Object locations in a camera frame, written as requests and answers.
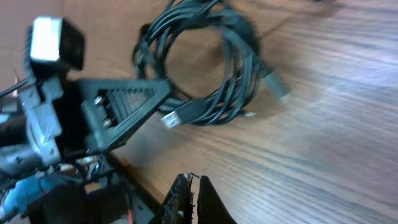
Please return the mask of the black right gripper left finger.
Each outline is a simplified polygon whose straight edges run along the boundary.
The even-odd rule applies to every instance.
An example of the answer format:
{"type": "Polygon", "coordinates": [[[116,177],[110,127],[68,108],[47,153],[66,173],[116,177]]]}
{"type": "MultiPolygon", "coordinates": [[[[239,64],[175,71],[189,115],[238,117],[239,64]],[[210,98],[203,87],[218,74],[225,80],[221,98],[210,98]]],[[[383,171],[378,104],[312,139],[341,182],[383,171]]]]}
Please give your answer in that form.
{"type": "Polygon", "coordinates": [[[160,209],[155,213],[149,224],[192,224],[192,180],[193,177],[190,174],[176,176],[160,209]]]}

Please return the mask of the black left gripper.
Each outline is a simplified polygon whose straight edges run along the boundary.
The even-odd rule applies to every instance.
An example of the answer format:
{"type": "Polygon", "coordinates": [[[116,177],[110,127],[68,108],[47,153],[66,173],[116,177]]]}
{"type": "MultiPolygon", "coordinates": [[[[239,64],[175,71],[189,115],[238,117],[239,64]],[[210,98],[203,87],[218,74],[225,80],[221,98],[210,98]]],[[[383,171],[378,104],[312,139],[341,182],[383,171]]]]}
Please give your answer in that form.
{"type": "Polygon", "coordinates": [[[1,123],[1,186],[115,150],[170,95],[167,80],[59,78],[23,88],[21,113],[1,123]]]}

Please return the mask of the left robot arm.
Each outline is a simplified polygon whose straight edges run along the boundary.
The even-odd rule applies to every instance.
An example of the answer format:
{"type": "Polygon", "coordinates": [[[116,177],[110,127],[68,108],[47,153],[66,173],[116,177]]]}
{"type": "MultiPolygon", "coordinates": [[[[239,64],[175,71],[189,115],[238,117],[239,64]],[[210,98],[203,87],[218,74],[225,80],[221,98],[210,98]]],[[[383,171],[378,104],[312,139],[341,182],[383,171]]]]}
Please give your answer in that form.
{"type": "Polygon", "coordinates": [[[125,145],[170,91],[166,80],[36,79],[19,94],[22,113],[1,125],[1,188],[70,164],[81,177],[29,202],[21,214],[31,223],[132,218],[132,189],[111,152],[125,145]]]}

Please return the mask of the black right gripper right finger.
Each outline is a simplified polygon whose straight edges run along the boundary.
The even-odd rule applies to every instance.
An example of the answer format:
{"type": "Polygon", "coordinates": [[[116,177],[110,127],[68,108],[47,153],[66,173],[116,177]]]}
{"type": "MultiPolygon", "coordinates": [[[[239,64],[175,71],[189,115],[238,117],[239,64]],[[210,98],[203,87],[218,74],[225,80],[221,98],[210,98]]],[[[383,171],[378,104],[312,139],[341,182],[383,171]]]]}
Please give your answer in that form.
{"type": "Polygon", "coordinates": [[[208,176],[200,177],[197,200],[198,224],[237,224],[226,209],[208,176]]]}

